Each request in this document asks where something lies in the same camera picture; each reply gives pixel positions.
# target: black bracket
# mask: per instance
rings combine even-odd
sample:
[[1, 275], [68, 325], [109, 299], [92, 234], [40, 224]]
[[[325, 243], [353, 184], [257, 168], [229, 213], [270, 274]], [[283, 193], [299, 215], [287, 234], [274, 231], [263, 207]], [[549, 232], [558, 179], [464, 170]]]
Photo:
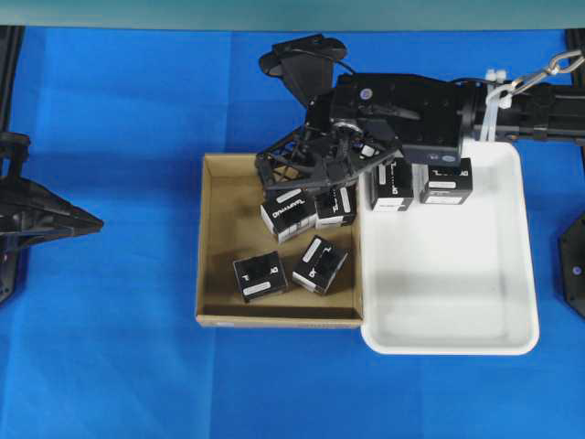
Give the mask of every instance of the black bracket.
[[560, 237], [565, 301], [585, 317], [585, 214]]

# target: blue table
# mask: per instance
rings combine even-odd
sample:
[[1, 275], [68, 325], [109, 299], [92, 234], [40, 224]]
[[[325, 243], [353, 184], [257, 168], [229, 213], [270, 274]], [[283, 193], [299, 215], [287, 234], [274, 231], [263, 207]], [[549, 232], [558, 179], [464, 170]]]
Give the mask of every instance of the blue table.
[[[357, 70], [440, 79], [515, 77], [564, 48], [560, 31], [333, 35]], [[106, 226], [34, 248], [0, 309], [0, 437], [584, 437], [585, 322], [560, 298], [556, 246], [585, 210], [575, 145], [518, 144], [541, 327], [523, 357], [385, 357], [357, 330], [195, 322], [201, 157], [303, 119], [257, 65], [289, 37], [27, 30], [25, 174]]]

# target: robotic arm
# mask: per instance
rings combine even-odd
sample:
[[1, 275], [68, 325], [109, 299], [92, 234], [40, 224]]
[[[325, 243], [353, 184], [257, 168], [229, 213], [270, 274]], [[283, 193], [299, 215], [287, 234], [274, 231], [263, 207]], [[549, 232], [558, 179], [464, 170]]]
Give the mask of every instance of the robotic arm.
[[[359, 174], [400, 151], [411, 163], [458, 166], [463, 139], [478, 138], [488, 86], [478, 79], [356, 73], [341, 61], [346, 47], [322, 35], [277, 44], [261, 57], [264, 73], [282, 80], [306, 108], [304, 125], [257, 155], [268, 197], [298, 187], [319, 192], [353, 184]], [[569, 67], [561, 59], [575, 57]], [[580, 50], [555, 57], [535, 75], [511, 82], [515, 98], [500, 109], [498, 140], [585, 143], [585, 89], [540, 81], [576, 69]], [[333, 65], [350, 70], [333, 86]]]

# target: white label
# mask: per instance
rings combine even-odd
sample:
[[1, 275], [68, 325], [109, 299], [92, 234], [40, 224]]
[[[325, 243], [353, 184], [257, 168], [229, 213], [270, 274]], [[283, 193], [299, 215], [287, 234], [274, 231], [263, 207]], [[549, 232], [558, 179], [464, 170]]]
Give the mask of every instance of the white label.
[[305, 279], [304, 277], [295, 272], [292, 272], [292, 278], [293, 280], [297, 281], [298, 284], [301, 284], [309, 291], [314, 291], [315, 287], [317, 286], [313, 282], [309, 281], [308, 279]]
[[430, 181], [429, 187], [436, 187], [438, 189], [455, 189], [457, 185], [454, 181]]
[[287, 199], [290, 199], [292, 197], [296, 197], [300, 193], [301, 193], [301, 190], [300, 189], [291, 190], [290, 192], [287, 192], [286, 194], [282, 194], [278, 198], [276, 198], [276, 202], [278, 204], [281, 204], [284, 201], [286, 201]]
[[324, 229], [326, 227], [340, 226], [344, 222], [344, 217], [332, 217], [327, 219], [318, 219], [315, 227]]
[[319, 238], [315, 238], [315, 240], [311, 244], [311, 247], [309, 247], [309, 250], [307, 250], [307, 253], [304, 254], [303, 262], [311, 261], [311, 258], [313, 257], [314, 253], [317, 251], [320, 245], [321, 240]]
[[403, 202], [404, 198], [379, 198], [376, 207], [400, 206]]
[[364, 145], [364, 147], [362, 148], [362, 155], [364, 157], [371, 157], [372, 155], [374, 155], [375, 152], [376, 150], [368, 145]]
[[374, 208], [375, 212], [396, 212], [398, 211], [402, 206], [398, 205], [398, 206], [376, 206]]
[[380, 174], [379, 181], [380, 185], [386, 184], [386, 167], [384, 165], [378, 165], [378, 172]]
[[427, 204], [459, 204], [461, 197], [428, 197]]
[[423, 166], [420, 170], [420, 189], [423, 190], [429, 181], [429, 167]]
[[339, 192], [341, 192], [341, 202], [344, 205], [344, 212], [345, 213], [351, 212], [351, 206], [349, 204], [349, 195], [347, 194], [347, 188], [342, 187]]
[[263, 282], [262, 284], [257, 284], [253, 286], [249, 286], [248, 288], [244, 288], [244, 295], [250, 295], [254, 293], [259, 293], [260, 291], [268, 290], [271, 287], [270, 282]]
[[266, 213], [266, 210], [264, 210], [264, 206], [260, 206], [260, 214], [262, 216], [262, 219], [264, 220], [264, 224], [266, 224], [266, 227], [268, 227], [268, 230], [270, 230], [271, 233], [274, 234], [274, 224], [272, 224], [271, 217], [269, 217], [268, 213]]

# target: black plastic mount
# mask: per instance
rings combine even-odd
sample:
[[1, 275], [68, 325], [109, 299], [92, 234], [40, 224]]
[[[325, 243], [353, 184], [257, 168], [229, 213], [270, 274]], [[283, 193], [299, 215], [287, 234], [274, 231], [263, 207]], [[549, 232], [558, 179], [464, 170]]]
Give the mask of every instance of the black plastic mount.
[[0, 27], [0, 303], [15, 291], [21, 251], [103, 226], [100, 219], [21, 176], [30, 139], [8, 130], [23, 34], [23, 27]]
[[345, 56], [341, 41], [318, 34], [275, 44], [260, 58], [260, 68], [266, 75], [280, 78], [307, 107], [313, 97], [331, 90], [333, 65]]
[[585, 213], [560, 237], [565, 301], [585, 317]]

